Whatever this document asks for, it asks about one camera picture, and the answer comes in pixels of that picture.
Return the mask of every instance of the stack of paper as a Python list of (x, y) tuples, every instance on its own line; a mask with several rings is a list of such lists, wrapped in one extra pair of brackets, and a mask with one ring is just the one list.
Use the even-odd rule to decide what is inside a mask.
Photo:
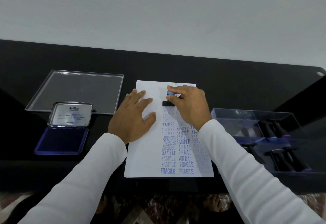
[(195, 84), (137, 81), (137, 91), (153, 98), (143, 118), (155, 111), (156, 122), (139, 140), (129, 143), (125, 177), (214, 177), (212, 162), (198, 140), (198, 132), (185, 123), (176, 107), (162, 106), (166, 86)]

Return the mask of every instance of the white long-sleeved shirt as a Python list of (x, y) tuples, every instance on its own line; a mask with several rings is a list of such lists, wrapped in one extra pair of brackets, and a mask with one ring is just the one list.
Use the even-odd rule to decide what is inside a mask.
[[(246, 224), (325, 223), (247, 153), (218, 121), (208, 121), (198, 135)], [(109, 177), (126, 156), (119, 137), (103, 134), (85, 158), (19, 223), (89, 224)]]

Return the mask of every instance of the white wall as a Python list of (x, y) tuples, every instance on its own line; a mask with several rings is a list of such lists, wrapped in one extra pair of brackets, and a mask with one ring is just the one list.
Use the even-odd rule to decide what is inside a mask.
[(0, 38), (326, 68), (326, 0), (0, 0)]

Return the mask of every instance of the transparent plastic tray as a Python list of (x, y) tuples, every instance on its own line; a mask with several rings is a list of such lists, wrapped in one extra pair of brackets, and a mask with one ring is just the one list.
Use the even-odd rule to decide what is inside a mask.
[(114, 114), (123, 74), (52, 70), (25, 110), (51, 112), (55, 102), (93, 104), (93, 113)]

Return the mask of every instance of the black table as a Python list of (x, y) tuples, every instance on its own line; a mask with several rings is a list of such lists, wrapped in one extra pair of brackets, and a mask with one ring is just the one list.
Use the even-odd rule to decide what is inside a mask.
[[(316, 152), (326, 152), (325, 110), (318, 99), (322, 96), (319, 91), (325, 89), (320, 88), (325, 86), (324, 78), (317, 74), (326, 74), (322, 68), (6, 40), (0, 40), (0, 52), (0, 93), (4, 113), (0, 191), (50, 189), (107, 131), (112, 116), (93, 115), (82, 154), (33, 154), (49, 114), (27, 112), (24, 108), (52, 69), (124, 74), (119, 104), (137, 80), (149, 80), (196, 83), (205, 91), (210, 109), (293, 112), (316, 144)], [(115, 193), (227, 192), (216, 168), (214, 178), (127, 179), (123, 177), (124, 167), (125, 163), (108, 182), (107, 188)], [(281, 176), (279, 179), (294, 192), (326, 191), (326, 175)]]

